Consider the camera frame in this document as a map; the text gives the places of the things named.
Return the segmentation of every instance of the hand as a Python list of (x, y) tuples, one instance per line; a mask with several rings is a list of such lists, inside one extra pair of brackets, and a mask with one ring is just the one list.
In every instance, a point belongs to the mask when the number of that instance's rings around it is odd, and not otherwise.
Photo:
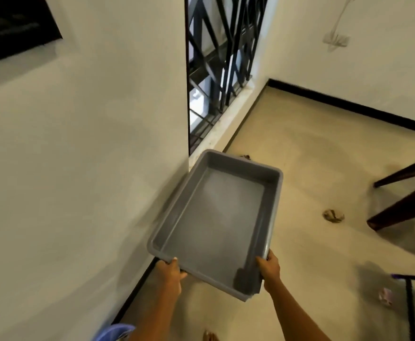
[(265, 260), (264, 258), (257, 256), (256, 262), (260, 267), (261, 275), (264, 277), (264, 288), (269, 292), (270, 285), (280, 281), (280, 265), (278, 264), (278, 258), (270, 249), (267, 258), (268, 259)]
[(181, 280), (187, 276), (187, 273), (181, 272), (177, 258), (173, 258), (170, 264), (160, 260), (156, 267), (162, 275), (164, 289), (175, 293), (177, 296), (180, 295), (182, 292)]

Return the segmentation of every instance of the blue plastic bucket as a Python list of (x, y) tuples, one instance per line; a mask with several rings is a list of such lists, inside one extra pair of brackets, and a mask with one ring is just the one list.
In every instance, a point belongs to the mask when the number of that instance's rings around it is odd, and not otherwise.
[(135, 327), (130, 324), (113, 324), (105, 330), (102, 330), (94, 341), (116, 341), (119, 336), (125, 332), (132, 332), (135, 330)]

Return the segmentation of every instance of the gray plastic tray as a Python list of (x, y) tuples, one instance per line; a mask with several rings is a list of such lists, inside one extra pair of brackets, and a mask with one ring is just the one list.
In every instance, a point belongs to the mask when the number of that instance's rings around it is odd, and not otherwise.
[(148, 251), (246, 301), (261, 288), (256, 256), (266, 258), (283, 173), (207, 150), (151, 235)]

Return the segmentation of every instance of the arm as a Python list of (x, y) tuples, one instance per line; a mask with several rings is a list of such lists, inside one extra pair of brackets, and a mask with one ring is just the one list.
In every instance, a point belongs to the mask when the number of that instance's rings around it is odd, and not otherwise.
[(269, 250), (269, 259), (257, 257), (264, 277), (264, 288), (274, 302), (275, 311), (286, 341), (330, 341), (306, 314), (280, 280), (278, 258)]
[(177, 258), (170, 264), (159, 261), (157, 269), (163, 276), (163, 284), (158, 292), (157, 302), (150, 313), (130, 334), (129, 341), (165, 341), (168, 339), (171, 318), (177, 298), (181, 294), (181, 280), (187, 273), (181, 273)]

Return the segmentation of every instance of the small pink object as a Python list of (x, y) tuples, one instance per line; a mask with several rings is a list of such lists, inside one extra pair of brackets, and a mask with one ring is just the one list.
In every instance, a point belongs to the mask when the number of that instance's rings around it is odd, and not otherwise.
[(386, 287), (381, 288), (379, 291), (379, 300), (386, 306), (392, 306), (392, 291)]

